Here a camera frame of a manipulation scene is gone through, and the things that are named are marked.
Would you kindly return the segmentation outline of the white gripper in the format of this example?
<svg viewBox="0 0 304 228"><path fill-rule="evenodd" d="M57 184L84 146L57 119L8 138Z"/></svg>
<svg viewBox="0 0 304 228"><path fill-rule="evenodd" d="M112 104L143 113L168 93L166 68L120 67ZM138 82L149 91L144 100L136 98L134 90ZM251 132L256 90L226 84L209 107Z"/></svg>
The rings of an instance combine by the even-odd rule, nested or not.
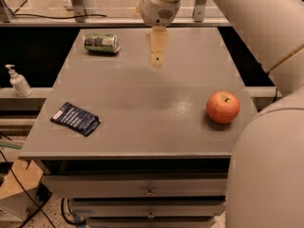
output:
<svg viewBox="0 0 304 228"><path fill-rule="evenodd" d="M180 5L181 0L139 0L143 22L153 27L150 30L150 49L151 64L155 67L163 63L169 37L166 26L173 22Z"/></svg>

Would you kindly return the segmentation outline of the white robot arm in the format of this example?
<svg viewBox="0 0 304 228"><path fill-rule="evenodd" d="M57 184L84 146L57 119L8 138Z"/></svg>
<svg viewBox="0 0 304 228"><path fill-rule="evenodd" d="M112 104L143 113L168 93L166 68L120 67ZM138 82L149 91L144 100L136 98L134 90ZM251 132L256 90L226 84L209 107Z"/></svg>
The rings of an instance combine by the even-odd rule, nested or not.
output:
<svg viewBox="0 0 304 228"><path fill-rule="evenodd" d="M213 1L282 95L233 147L226 228L304 228L304 4Z"/></svg>

